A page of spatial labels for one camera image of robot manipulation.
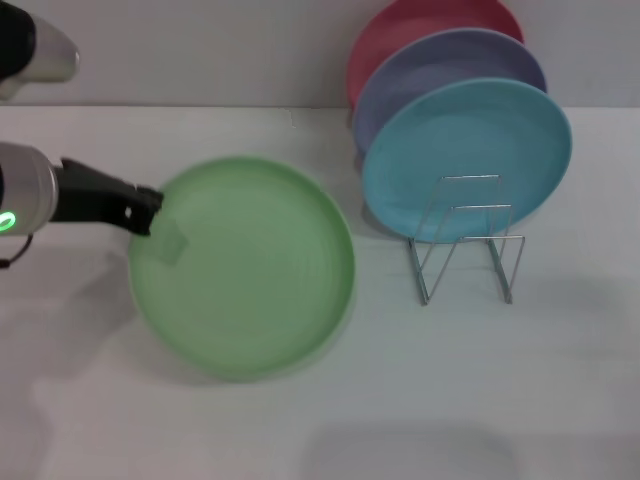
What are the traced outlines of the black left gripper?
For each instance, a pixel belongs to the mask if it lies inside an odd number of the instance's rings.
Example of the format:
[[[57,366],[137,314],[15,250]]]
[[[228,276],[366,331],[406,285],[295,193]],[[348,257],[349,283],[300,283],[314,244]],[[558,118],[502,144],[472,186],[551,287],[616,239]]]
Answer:
[[[149,236],[151,229],[149,255],[161,263],[180,259],[188,246],[186,236],[174,219],[155,217],[164,201],[162,192],[75,160],[61,162],[54,168],[58,200],[53,223],[104,223],[139,236]]]

